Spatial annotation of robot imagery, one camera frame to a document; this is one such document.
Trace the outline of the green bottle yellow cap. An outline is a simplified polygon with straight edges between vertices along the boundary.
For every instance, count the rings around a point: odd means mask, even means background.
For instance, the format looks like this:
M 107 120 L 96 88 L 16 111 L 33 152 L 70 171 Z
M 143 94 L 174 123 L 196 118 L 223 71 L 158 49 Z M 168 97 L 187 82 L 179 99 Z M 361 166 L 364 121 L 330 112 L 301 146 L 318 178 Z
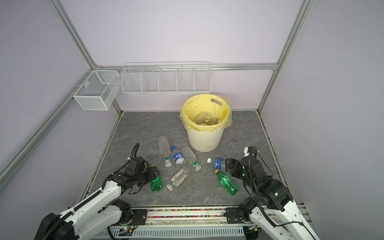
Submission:
M 163 188 L 162 178 L 156 165 L 151 165 L 151 168 L 155 171 L 156 177 L 151 181 L 152 192 L 159 192 Z
M 230 195 L 234 196 L 239 191 L 236 183 L 226 173 L 216 169 L 215 175 L 217 176 L 219 183 L 227 190 Z

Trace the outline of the clear bottle yellow white label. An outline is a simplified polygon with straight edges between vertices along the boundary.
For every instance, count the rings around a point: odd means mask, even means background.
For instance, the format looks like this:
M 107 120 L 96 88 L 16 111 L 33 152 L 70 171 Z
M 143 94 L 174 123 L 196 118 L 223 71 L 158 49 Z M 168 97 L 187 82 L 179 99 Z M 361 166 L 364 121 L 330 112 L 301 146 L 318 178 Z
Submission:
M 187 167 L 181 168 L 167 184 L 167 189 L 173 191 L 178 188 L 190 175 L 190 170 Z

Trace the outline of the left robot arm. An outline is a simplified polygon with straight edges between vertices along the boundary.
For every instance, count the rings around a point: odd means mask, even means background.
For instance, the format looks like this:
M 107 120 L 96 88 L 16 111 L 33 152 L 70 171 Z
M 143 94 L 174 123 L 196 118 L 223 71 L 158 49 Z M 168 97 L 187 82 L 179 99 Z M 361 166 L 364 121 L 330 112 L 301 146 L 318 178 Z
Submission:
M 140 145 L 135 144 L 127 162 L 109 174 L 93 194 L 56 215 L 48 214 L 40 223 L 36 240 L 89 240 L 100 231 L 111 230 L 114 224 L 141 224 L 143 218 L 134 214 L 131 204 L 119 197 L 127 192 L 133 195 L 137 186 L 140 190 L 160 179 L 155 165 L 137 155 Z

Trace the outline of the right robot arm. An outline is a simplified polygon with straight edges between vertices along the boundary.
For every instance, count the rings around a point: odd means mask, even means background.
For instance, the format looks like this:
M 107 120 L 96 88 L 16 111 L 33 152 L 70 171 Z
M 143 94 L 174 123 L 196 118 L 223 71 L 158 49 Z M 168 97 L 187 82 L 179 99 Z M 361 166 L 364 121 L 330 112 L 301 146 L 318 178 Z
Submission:
M 251 146 L 241 160 L 226 159 L 226 173 L 240 179 L 250 195 L 237 208 L 226 209 L 228 222 L 252 224 L 255 232 L 263 230 L 273 240 L 319 239 L 289 189 L 265 172 L 258 153 Z

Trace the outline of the clear bottle purple label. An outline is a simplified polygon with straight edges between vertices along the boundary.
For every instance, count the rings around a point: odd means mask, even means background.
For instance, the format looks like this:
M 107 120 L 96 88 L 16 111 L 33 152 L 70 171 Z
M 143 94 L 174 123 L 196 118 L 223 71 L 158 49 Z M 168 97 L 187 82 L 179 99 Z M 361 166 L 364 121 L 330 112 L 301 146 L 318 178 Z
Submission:
M 218 119 L 207 119 L 201 123 L 201 126 L 213 126 L 213 125 L 220 124 L 221 122 L 222 120 L 218 120 Z

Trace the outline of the clear bottle green white label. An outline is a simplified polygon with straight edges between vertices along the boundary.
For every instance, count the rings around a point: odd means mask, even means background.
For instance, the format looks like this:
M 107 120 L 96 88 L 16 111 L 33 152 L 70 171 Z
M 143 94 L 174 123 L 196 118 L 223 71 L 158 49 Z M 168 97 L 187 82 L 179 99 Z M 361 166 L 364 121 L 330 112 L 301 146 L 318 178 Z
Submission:
M 198 115 L 194 122 L 197 124 L 197 125 L 200 125 L 204 120 L 207 120 L 207 119 L 211 119 L 211 116 L 209 113 L 207 112 L 203 112 L 201 113 L 200 115 Z

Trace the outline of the blue label bottle white cap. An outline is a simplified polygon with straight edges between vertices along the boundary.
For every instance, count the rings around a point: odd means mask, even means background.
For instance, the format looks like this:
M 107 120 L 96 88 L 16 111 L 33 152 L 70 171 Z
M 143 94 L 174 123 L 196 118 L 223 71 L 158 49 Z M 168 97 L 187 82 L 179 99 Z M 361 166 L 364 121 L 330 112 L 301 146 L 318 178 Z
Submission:
M 214 169 L 219 171 L 225 171 L 226 164 L 225 160 L 220 158 L 207 158 L 207 163 L 211 165 Z

